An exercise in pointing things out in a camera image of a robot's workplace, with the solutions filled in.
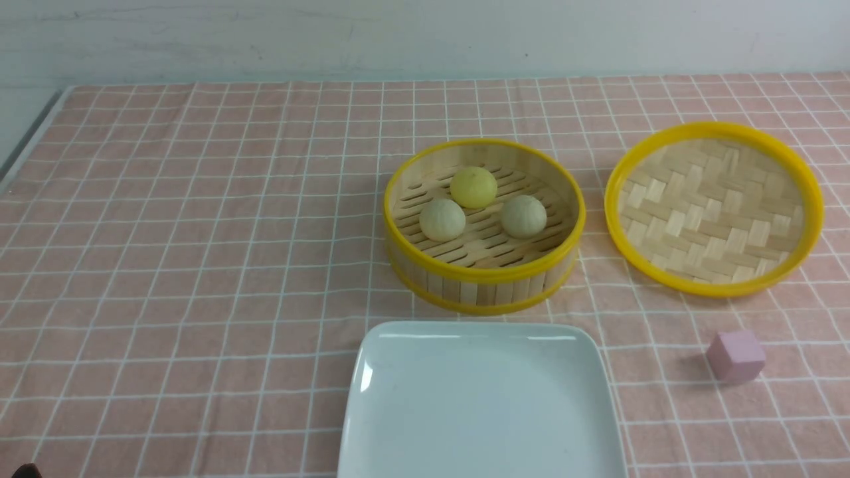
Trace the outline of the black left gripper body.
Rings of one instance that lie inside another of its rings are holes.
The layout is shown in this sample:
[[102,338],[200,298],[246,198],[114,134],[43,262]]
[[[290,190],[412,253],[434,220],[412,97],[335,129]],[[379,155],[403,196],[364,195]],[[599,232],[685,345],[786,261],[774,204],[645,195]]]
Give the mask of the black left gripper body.
[[42,478],[42,474],[34,463],[25,463],[13,472],[13,478]]

